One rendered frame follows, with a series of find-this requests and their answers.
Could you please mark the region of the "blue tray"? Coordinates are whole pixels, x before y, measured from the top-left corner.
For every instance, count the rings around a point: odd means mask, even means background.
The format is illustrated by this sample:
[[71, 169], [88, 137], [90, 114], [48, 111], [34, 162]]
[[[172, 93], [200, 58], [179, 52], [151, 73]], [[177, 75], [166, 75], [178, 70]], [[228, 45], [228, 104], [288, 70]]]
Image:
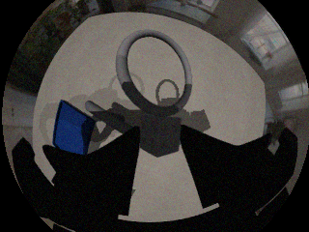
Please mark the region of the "blue tray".
[[88, 155], [90, 136], [96, 121], [77, 111], [66, 101], [59, 101], [54, 121], [53, 146], [59, 150]]

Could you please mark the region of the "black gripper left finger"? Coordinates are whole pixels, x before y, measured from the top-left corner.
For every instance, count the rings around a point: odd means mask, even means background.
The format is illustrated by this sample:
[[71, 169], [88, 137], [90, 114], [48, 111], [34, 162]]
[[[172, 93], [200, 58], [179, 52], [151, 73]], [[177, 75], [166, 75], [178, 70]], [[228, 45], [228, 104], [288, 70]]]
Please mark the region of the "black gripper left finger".
[[140, 151], [139, 139], [139, 127], [134, 127], [92, 154], [75, 154], [50, 144], [43, 144], [42, 150], [55, 171], [89, 186], [120, 216], [128, 217]]

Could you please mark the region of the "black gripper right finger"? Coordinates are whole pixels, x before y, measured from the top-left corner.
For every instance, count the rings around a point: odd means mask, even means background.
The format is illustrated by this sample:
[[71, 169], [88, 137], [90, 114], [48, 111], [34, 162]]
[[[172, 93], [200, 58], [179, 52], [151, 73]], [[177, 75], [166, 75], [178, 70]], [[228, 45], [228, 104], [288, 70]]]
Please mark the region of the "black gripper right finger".
[[236, 146], [182, 125], [181, 147], [202, 209], [216, 204], [216, 198], [231, 186], [243, 167], [269, 147], [272, 136], [273, 132], [270, 132]]

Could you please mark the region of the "dark grey ring with tab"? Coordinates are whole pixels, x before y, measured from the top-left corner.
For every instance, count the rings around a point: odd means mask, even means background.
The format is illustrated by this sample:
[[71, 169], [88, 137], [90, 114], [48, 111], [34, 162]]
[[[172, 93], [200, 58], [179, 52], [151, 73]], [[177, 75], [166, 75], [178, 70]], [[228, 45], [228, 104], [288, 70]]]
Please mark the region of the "dark grey ring with tab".
[[[156, 38], [167, 45], [173, 47], [177, 51], [178, 57], [181, 58], [184, 69], [185, 85], [183, 95], [175, 104], [158, 105], [153, 101], [147, 101], [146, 98], [136, 89], [134, 82], [131, 81], [130, 73], [128, 73], [127, 56], [132, 44], [138, 39], [142, 38]], [[174, 154], [181, 147], [181, 128], [182, 117], [170, 117], [182, 108], [185, 108], [188, 102], [190, 89], [192, 89], [192, 70], [189, 67], [188, 58], [184, 51], [177, 43], [174, 42], [170, 36], [162, 34], [162, 32], [154, 30], [140, 30], [132, 32], [127, 38], [120, 43], [119, 51], [116, 53], [116, 75], [119, 77], [121, 88], [124, 89], [125, 94], [131, 103], [138, 105], [140, 109], [154, 116], [142, 115], [140, 121], [140, 150], [147, 151], [148, 154], [154, 155], [156, 158]]]

